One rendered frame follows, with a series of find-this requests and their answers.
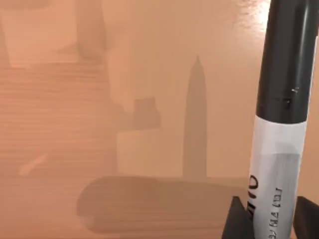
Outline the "black and white marker pen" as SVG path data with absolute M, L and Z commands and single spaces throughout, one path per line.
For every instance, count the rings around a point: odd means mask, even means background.
M 319 0 L 271 0 L 249 170 L 254 239 L 290 238 L 318 25 Z

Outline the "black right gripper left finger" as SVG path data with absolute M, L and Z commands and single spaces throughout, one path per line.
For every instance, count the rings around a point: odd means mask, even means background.
M 240 198 L 232 198 L 221 239 L 251 239 L 251 220 Z

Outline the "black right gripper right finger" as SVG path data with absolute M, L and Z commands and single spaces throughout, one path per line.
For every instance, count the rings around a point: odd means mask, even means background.
M 290 237 L 319 239 L 319 204 L 304 196 L 297 196 Z

